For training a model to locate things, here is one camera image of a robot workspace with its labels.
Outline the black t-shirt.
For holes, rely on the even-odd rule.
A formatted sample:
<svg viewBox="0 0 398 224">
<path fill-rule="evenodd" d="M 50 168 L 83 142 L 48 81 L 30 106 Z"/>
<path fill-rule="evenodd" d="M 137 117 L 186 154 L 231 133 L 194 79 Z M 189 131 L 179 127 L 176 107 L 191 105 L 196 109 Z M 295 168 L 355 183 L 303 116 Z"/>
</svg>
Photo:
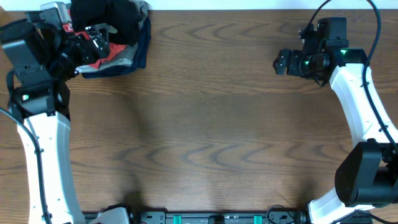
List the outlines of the black t-shirt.
<svg viewBox="0 0 398 224">
<path fill-rule="evenodd" d="M 117 30 L 109 34 L 110 42 L 133 46 L 139 40 L 142 16 L 136 4 L 129 0 L 72 0 L 70 16 L 75 32 L 107 24 Z"/>
</svg>

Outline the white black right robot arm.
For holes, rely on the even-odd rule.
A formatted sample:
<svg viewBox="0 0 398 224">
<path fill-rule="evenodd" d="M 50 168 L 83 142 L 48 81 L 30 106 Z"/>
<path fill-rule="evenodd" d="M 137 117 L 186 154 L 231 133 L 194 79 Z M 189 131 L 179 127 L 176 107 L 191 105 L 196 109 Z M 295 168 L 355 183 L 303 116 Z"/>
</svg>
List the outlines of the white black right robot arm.
<svg viewBox="0 0 398 224">
<path fill-rule="evenodd" d="M 276 74 L 330 84 L 349 125 L 353 149 L 335 172 L 334 187 L 297 214 L 297 223 L 373 220 L 369 211 L 397 203 L 397 128 L 377 94 L 362 49 L 316 54 L 283 49 L 273 62 Z"/>
</svg>

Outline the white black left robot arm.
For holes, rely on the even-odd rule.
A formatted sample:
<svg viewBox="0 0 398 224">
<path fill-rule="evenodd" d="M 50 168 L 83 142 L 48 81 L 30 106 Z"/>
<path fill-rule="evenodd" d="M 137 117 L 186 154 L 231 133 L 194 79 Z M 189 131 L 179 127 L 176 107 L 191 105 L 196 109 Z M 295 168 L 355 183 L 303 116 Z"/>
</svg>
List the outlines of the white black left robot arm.
<svg viewBox="0 0 398 224">
<path fill-rule="evenodd" d="M 65 32 L 62 22 L 21 19 L 1 28 L 1 47 L 12 63 L 6 77 L 4 114 L 16 124 L 24 147 L 30 223 L 129 223 L 125 207 L 85 215 L 70 162 L 70 92 L 78 67 L 109 53 L 108 26 L 84 34 Z"/>
</svg>

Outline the grey folded garment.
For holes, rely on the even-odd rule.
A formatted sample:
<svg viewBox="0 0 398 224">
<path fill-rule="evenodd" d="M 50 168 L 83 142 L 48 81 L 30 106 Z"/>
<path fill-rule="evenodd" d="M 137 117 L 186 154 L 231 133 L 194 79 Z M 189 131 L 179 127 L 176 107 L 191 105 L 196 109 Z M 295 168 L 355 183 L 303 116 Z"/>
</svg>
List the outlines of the grey folded garment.
<svg viewBox="0 0 398 224">
<path fill-rule="evenodd" d="M 72 1 L 69 9 L 71 30 L 85 35 L 84 28 L 109 25 L 109 49 L 106 58 L 83 65 L 77 70 L 84 78 L 125 75 L 146 67 L 151 39 L 149 4 L 146 1 Z"/>
</svg>

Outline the navy folded garment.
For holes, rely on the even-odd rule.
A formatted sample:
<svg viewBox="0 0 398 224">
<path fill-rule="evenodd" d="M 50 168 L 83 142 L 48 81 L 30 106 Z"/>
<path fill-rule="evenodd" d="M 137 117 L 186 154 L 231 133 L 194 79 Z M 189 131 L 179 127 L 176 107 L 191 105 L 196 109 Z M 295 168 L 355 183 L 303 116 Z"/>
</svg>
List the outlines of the navy folded garment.
<svg viewBox="0 0 398 224">
<path fill-rule="evenodd" d="M 77 68 L 84 78 L 106 78 L 135 72 L 146 67 L 147 51 L 151 39 L 150 19 L 147 18 L 140 30 L 139 40 L 134 46 L 110 43 L 108 57 L 96 63 Z"/>
</svg>

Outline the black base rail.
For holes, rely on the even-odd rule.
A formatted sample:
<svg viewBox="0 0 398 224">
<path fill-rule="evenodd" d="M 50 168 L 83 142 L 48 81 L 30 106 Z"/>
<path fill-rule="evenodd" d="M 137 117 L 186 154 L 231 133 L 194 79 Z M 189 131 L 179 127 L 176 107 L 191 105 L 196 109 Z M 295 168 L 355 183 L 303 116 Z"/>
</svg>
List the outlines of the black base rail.
<svg viewBox="0 0 398 224">
<path fill-rule="evenodd" d="M 102 212 L 85 212 L 87 223 L 136 224 L 305 224 L 309 216 L 303 211 L 272 208 L 264 212 L 167 212 L 152 210 L 137 212 L 116 207 Z"/>
</svg>

